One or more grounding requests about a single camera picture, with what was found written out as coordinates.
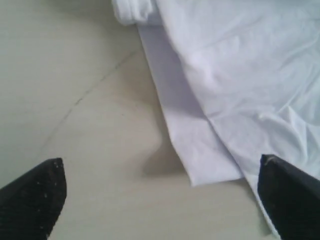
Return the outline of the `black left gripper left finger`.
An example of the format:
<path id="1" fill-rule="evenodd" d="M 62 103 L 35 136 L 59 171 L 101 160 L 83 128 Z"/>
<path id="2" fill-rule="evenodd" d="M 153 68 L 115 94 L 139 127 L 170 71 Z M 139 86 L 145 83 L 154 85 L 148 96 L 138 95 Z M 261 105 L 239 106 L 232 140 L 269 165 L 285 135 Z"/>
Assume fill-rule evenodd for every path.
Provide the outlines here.
<path id="1" fill-rule="evenodd" d="M 63 159 L 35 166 L 0 190 L 0 238 L 47 240 L 66 198 Z"/>

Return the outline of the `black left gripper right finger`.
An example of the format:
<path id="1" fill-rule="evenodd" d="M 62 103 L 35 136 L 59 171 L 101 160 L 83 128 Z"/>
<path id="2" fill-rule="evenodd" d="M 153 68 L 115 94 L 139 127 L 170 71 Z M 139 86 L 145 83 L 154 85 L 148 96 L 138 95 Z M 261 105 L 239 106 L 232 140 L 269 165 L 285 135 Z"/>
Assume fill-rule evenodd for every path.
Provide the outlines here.
<path id="1" fill-rule="evenodd" d="M 262 155 L 257 184 L 262 206 L 282 240 L 320 238 L 320 181 L 276 155 Z"/>

